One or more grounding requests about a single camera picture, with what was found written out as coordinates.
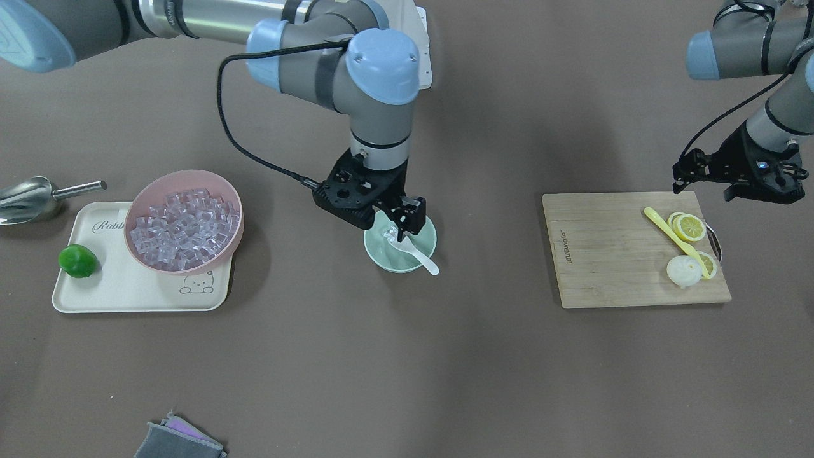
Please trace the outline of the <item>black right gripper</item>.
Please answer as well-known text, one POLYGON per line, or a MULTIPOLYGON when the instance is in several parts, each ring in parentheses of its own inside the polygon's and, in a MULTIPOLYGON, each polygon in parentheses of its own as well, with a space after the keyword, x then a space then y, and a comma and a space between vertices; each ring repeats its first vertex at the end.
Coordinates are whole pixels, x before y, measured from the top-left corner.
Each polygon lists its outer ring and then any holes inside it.
POLYGON ((324 211, 363 230, 372 228, 378 208, 389 224, 383 232, 396 227, 396 243, 402 243, 405 232, 418 235, 422 231, 427 208, 424 197, 405 195, 407 164, 387 170, 369 169, 361 155, 348 149, 337 159, 328 178, 312 191, 313 200, 324 211))

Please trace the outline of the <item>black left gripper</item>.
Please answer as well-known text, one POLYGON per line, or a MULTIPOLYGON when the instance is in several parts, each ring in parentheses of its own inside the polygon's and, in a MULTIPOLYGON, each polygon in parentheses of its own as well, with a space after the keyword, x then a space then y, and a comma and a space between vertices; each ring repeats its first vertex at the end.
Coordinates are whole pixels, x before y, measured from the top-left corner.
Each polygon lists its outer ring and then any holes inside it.
POLYGON ((796 141, 783 142, 781 151, 762 148, 751 138, 745 123, 724 140, 718 151, 704 153, 693 148, 680 154, 672 166, 674 193, 692 183, 729 183, 724 200, 736 198, 790 205, 805 197, 800 147, 796 141))

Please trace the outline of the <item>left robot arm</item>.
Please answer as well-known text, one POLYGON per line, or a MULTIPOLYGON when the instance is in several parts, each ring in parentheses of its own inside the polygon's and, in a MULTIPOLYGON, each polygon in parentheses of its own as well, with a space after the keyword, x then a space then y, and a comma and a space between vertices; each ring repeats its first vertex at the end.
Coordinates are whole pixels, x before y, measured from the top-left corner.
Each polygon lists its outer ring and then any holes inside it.
POLYGON ((689 143, 672 167, 672 190, 726 183, 735 198, 790 205, 809 177, 801 145, 813 133, 812 12, 779 21, 780 1, 726 1, 710 30, 689 41, 686 69, 695 80, 776 76, 771 95, 715 153, 689 143))

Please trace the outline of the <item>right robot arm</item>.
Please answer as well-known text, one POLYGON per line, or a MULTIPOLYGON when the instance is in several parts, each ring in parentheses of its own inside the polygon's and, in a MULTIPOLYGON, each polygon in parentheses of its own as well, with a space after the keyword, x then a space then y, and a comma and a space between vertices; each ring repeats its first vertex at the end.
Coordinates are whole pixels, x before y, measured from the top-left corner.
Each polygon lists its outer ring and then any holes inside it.
POLYGON ((68 69, 145 38, 244 45, 221 61, 216 106, 224 118, 226 65, 284 95, 345 114, 348 150, 320 182, 242 154, 307 186, 314 202, 363 230, 382 211, 399 239, 425 225, 425 199, 404 190, 421 50, 390 26, 375 1, 3 1, 2 59, 34 73, 68 69))

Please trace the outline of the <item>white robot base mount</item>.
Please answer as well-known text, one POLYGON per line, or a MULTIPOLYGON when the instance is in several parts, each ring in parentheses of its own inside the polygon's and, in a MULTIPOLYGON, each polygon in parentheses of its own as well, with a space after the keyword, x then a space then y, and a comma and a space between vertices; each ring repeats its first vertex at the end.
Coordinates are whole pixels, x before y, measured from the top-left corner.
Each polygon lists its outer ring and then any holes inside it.
POLYGON ((408 8, 413 8, 413 13, 404 13, 404 25, 407 34, 418 47, 419 55, 419 90, 430 89, 433 82, 433 70, 431 67, 430 37, 428 27, 428 14, 425 8, 419 6, 415 1, 405 1, 408 8))

